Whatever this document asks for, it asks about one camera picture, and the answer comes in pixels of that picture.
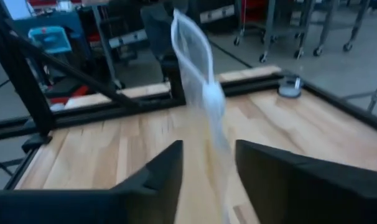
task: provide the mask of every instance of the concrete floor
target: concrete floor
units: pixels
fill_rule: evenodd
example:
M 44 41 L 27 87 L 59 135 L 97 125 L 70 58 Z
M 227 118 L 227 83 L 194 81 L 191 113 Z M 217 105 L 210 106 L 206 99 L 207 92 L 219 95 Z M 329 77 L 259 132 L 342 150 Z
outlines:
M 355 13 L 341 11 L 336 19 L 354 21 Z M 342 46 L 348 40 L 350 30 L 335 30 L 328 38 L 323 55 L 319 58 L 313 57 L 312 51 L 317 46 L 320 32 L 320 27 L 311 27 L 305 46 L 305 55 L 300 60 L 293 58 L 297 47 L 296 40 L 293 37 L 279 39 L 272 46 L 266 64 L 276 64 L 296 72 L 306 80 L 339 97 L 374 91 L 377 87 L 377 16 L 367 16 L 350 53 L 342 52 Z M 239 46 L 233 45 L 234 37 L 234 34 L 210 35 L 210 40 L 251 66 L 260 66 L 258 58 L 263 51 L 263 46 L 259 37 L 248 35 Z M 221 50 L 214 47 L 212 50 L 215 73 L 246 68 Z M 117 69 L 120 79 L 125 82 L 127 87 L 147 85 L 162 80 L 159 65 L 150 51 L 140 52 L 139 58 L 131 62 L 128 67 L 117 65 Z M 0 84 L 5 80 L 7 80 L 7 76 L 0 66 Z M 360 108 L 366 108 L 370 102 L 370 96 L 352 98 L 349 102 Z M 7 83 L 0 88 L 0 119 L 22 115 L 27 115 L 27 110 L 14 92 L 12 85 Z M 27 136 L 23 136 L 0 141 L 0 161 L 23 157 L 21 144 L 27 138 Z M 6 184 L 8 178 L 6 173 L 0 170 L 0 189 Z

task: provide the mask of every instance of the white label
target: white label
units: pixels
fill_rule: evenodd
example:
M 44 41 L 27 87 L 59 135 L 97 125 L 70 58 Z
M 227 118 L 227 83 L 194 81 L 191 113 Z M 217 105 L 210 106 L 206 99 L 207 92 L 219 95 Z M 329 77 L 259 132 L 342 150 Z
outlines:
M 136 42 L 146 40 L 146 39 L 147 39 L 146 31 L 144 29 L 141 29 L 139 31 L 122 35 L 120 37 L 114 37 L 109 40 L 109 45 L 113 49 L 113 48 L 119 47 L 120 45 L 136 43 Z
M 224 6 L 219 9 L 203 12 L 200 14 L 201 23 L 207 23 L 212 21 L 217 21 L 222 18 L 230 17 L 234 15 L 235 9 L 234 5 Z

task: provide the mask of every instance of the caster wheel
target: caster wheel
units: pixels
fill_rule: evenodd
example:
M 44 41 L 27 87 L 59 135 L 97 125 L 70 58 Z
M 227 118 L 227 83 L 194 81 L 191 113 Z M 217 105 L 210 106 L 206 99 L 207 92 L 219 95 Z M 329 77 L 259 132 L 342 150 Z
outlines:
M 239 46 L 239 44 L 240 44 L 240 38 L 236 37 L 236 39 L 234 40 L 234 46 Z
M 260 63 L 264 63 L 266 62 L 267 58 L 266 58 L 266 55 L 262 54 L 260 57 L 259 57 L 259 62 Z
M 317 47 L 313 50 L 313 56 L 318 57 L 323 53 L 323 48 Z
M 295 51 L 294 58 L 300 59 L 302 55 L 303 55 L 303 50 L 297 50 Z
M 345 43 L 345 45 L 343 46 L 343 51 L 344 52 L 349 52 L 352 47 L 353 47 L 353 44 L 351 44 L 350 42 L 349 43 Z

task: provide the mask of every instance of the wooden tabletop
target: wooden tabletop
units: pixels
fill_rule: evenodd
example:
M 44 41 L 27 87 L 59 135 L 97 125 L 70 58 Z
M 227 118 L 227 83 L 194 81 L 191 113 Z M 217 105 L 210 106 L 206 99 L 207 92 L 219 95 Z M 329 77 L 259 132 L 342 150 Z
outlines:
M 225 73 L 220 80 L 269 75 L 277 67 Z M 129 96 L 167 91 L 159 84 L 123 90 Z M 107 101 L 101 95 L 68 102 L 69 107 Z M 184 177 L 176 223 L 220 223 L 214 189 L 206 175 L 204 142 L 185 106 L 59 129 L 42 146 L 17 189 L 107 189 L 123 181 L 177 139 L 184 141 Z M 298 99 L 275 90 L 227 99 L 224 131 L 234 151 L 244 139 L 310 157 L 377 170 L 377 132 L 316 96 Z M 235 169 L 229 176 L 230 221 L 258 223 Z

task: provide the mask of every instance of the plastic bag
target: plastic bag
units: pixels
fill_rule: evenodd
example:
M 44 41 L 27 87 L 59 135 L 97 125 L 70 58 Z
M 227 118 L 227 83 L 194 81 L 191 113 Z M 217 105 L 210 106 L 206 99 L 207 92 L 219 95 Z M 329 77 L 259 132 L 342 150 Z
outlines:
M 229 223 L 225 207 L 228 174 L 233 165 L 230 145 L 223 134 L 225 96 L 213 74 L 213 56 L 208 39 L 187 16 L 175 9 L 171 27 L 172 46 L 179 60 L 180 76 L 193 121 L 205 118 L 208 179 L 218 194 L 223 222 Z

